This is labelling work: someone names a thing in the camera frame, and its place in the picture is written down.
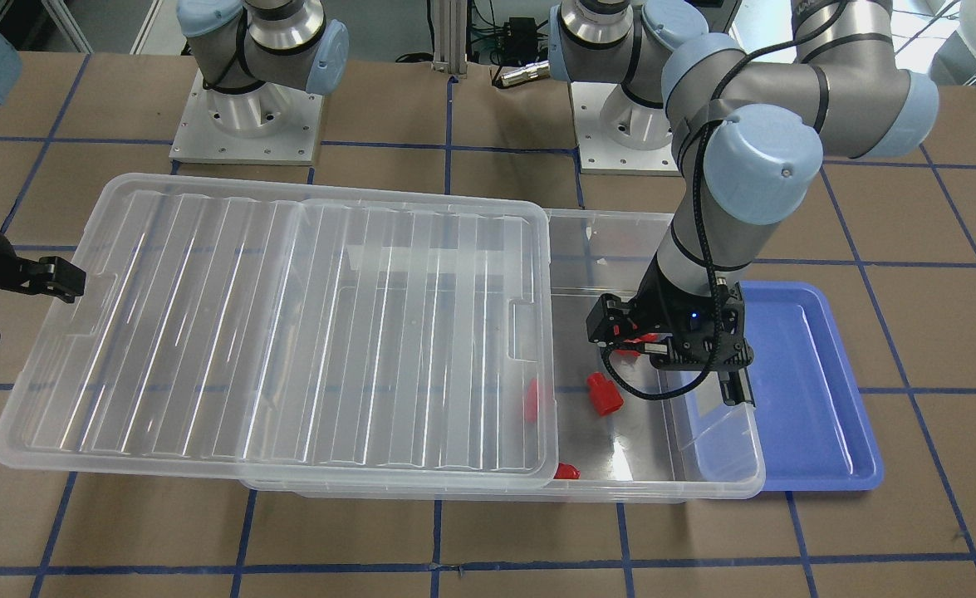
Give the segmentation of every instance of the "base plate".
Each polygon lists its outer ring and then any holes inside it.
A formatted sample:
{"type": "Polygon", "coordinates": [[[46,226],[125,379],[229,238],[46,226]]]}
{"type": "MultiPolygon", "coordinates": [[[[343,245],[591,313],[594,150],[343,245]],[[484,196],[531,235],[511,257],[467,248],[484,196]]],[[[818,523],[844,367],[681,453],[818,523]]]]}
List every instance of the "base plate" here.
{"type": "Polygon", "coordinates": [[[586,174],[658,174],[678,177],[673,161],[673,146],[657,150],[636,150],[616,143],[602,128],[602,105],[616,84],[582,83],[570,85],[572,124],[580,146],[580,171],[586,174]]]}
{"type": "Polygon", "coordinates": [[[265,137],[237,137],[214,124],[203,83],[203,75],[196,72],[174,144],[169,148],[171,159],[192,164],[313,166],[324,97],[279,87],[292,102],[287,125],[265,137]]]}

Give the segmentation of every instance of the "tiled table surface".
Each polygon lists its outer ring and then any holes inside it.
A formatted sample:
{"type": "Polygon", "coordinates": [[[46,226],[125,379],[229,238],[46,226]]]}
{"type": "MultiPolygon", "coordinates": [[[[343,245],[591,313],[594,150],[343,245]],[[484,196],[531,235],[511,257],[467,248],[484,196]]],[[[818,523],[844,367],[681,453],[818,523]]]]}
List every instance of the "tiled table surface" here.
{"type": "MultiPolygon", "coordinates": [[[[24,54],[0,226],[70,255],[117,174],[181,173],[671,212],[684,183],[576,171],[566,88],[351,64],[317,167],[172,164],[191,58],[24,54]]],[[[0,465],[0,596],[976,596],[976,91],[923,148],[829,160],[753,275],[830,299],[881,488],[681,506],[311,500],[238,482],[0,465]]],[[[47,300],[0,294],[0,412],[47,300]]]]}

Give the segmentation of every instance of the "translucent plastic container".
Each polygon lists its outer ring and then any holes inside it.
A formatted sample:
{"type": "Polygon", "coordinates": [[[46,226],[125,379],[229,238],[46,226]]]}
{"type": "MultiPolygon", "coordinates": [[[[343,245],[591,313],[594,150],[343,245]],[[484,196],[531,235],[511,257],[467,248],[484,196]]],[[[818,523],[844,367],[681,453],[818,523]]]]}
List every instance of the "translucent plastic container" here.
{"type": "Polygon", "coordinates": [[[85,296],[52,303],[14,385],[0,461],[540,488],[547,235],[525,202],[122,175],[73,258],[85,296]]]}
{"type": "MultiPolygon", "coordinates": [[[[765,462],[754,407],[724,405],[715,377],[671,401],[625,395],[623,408],[606,417],[598,416],[587,397],[584,381],[602,367],[596,347],[587,343],[584,318],[602,292],[635,294],[670,216],[579,209],[548,209],[547,215],[559,457],[580,470],[579,480],[552,480],[537,489],[438,488],[434,493],[401,485],[366,491],[343,483],[244,483],[308,497],[448,500],[682,502],[761,492],[765,462]]],[[[647,390],[677,387],[694,377],[652,370],[646,357],[617,356],[614,363],[625,379],[647,390]]]]}

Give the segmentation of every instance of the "transparent plastic lid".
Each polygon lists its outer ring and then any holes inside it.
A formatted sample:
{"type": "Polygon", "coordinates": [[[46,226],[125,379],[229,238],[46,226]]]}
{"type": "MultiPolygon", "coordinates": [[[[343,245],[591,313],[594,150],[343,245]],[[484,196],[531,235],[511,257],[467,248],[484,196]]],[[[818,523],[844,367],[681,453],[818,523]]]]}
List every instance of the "transparent plastic lid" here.
{"type": "Polygon", "coordinates": [[[557,468],[546,215],[124,174],[0,421],[13,467],[425,488],[557,468]]]}

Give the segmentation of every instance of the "blue plastic tray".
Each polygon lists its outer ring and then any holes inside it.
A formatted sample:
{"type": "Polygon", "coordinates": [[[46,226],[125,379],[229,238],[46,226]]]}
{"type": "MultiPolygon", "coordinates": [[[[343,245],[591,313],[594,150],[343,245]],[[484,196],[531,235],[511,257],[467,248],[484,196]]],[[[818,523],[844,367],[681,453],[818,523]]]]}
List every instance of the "blue plastic tray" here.
{"type": "Polygon", "coordinates": [[[742,283],[766,491],[867,491],[883,479],[826,297],[799,282],[742,283]]]}

